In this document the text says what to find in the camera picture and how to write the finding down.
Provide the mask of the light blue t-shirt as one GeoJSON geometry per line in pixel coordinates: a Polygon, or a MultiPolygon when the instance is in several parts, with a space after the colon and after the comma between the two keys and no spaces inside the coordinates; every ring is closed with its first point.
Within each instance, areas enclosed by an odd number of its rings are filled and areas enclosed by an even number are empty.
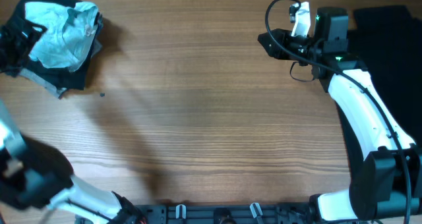
{"type": "Polygon", "coordinates": [[[78,70],[88,57],[98,24],[97,5],[78,2],[75,7],[57,3],[27,2],[25,18],[47,31],[36,42],[29,57],[47,69],[78,70]]]}

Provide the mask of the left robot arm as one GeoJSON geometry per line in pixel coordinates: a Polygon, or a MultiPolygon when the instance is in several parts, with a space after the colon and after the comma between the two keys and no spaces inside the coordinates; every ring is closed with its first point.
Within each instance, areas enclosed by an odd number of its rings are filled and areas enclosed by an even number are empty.
{"type": "Polygon", "coordinates": [[[17,210],[65,210],[75,214],[76,223],[146,221],[128,199],[77,177],[58,149],[22,134],[5,105],[1,106],[1,202],[17,210]]]}

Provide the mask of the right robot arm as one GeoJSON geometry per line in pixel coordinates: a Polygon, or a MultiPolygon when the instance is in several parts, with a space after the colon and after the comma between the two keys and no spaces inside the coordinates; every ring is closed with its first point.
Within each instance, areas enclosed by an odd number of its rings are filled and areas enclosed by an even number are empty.
{"type": "Polygon", "coordinates": [[[351,183],[309,201],[311,223],[376,221],[421,213],[421,146],[395,121],[377,94],[365,63],[348,49],[348,14],[291,0],[292,30],[267,29],[258,37],[267,54],[311,66],[336,102],[347,142],[351,183]]]}

